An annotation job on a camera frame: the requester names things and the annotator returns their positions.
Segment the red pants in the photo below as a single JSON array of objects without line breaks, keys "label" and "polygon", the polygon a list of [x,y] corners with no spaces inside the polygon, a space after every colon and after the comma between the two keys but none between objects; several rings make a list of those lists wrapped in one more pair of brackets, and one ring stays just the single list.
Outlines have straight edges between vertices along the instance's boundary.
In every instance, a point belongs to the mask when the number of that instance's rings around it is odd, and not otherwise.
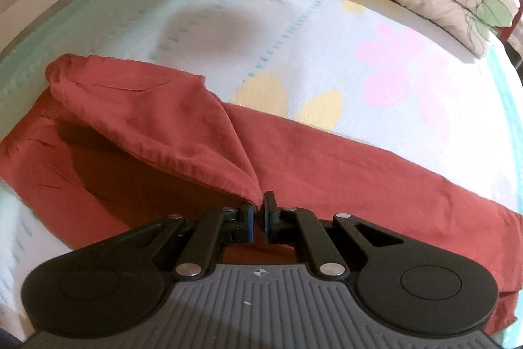
[{"label": "red pants", "polygon": [[1,177],[78,249],[168,214],[280,205],[356,216],[460,254],[496,279],[488,332],[515,322],[522,217],[394,153],[222,102],[202,77],[66,54],[1,143]]}]

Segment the floral bed sheet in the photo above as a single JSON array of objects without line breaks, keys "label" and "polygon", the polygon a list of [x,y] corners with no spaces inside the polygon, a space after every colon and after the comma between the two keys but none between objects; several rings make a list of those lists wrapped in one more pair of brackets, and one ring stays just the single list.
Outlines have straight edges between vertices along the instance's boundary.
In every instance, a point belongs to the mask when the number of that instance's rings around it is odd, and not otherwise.
[{"label": "floral bed sheet", "polygon": [[[497,33],[477,58],[393,0],[251,2],[257,30],[209,28],[158,63],[122,60],[198,75],[224,103],[390,151],[522,217],[522,83]],[[48,65],[1,78],[1,143]],[[2,346],[521,347],[522,288],[515,322],[488,332],[499,290],[477,261],[277,203],[294,208],[291,244],[266,242],[262,196],[250,244],[223,242],[218,207],[73,249],[1,177]]]}]

